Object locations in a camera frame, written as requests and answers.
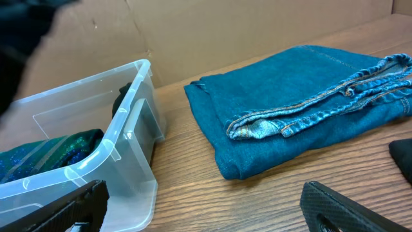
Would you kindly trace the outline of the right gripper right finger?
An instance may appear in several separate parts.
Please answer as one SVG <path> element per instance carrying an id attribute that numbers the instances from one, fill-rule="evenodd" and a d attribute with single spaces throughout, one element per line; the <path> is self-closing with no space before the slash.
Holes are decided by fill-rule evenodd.
<path id="1" fill-rule="evenodd" d="M 299 205 L 310 232 L 411 232 L 316 181 L 305 182 Z"/>

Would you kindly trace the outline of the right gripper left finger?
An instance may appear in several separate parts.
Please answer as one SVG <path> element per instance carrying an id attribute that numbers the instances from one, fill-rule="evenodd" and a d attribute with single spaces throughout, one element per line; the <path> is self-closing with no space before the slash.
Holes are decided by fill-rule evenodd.
<path id="1" fill-rule="evenodd" d="M 108 209 L 104 180 L 93 180 L 44 207 L 1 227 L 4 232 L 99 232 Z"/>

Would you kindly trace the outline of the blue green sequin cloth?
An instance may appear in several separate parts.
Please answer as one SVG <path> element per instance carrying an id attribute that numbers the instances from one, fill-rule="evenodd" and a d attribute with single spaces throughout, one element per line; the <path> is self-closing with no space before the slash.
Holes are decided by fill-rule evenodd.
<path id="1" fill-rule="evenodd" d="M 104 132 L 93 129 L 22 144 L 1 152 L 1 183 L 23 179 L 80 162 L 100 144 Z"/>

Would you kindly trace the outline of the black cloth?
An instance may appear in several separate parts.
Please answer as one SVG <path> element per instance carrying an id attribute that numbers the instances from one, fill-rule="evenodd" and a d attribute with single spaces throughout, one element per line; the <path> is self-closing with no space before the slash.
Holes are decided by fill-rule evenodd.
<path id="1" fill-rule="evenodd" d="M 118 108 L 120 107 L 120 105 L 121 105 L 124 97 L 126 96 L 128 90 L 129 90 L 130 86 L 131 86 L 131 82 L 127 83 L 125 86 L 123 86 L 123 87 L 121 87 L 121 88 L 119 89 L 120 94 L 119 94 L 119 96 L 115 99 L 115 101 L 114 101 L 114 103 L 113 103 L 113 107 L 112 107 L 112 117 L 115 116 Z"/>
<path id="2" fill-rule="evenodd" d="M 56 13 L 77 0 L 1 0 L 1 114 L 19 92 L 27 62 Z"/>
<path id="3" fill-rule="evenodd" d="M 405 179 L 412 183 L 412 140 L 394 140 L 389 143 L 389 153 Z"/>

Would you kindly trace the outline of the blue denim jeans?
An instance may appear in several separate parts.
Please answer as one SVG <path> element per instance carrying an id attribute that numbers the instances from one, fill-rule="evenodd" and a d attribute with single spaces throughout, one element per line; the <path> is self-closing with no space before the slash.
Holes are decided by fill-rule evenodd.
<path id="1" fill-rule="evenodd" d="M 295 46 L 185 88 L 221 175 L 244 180 L 411 115 L 411 58 Z"/>

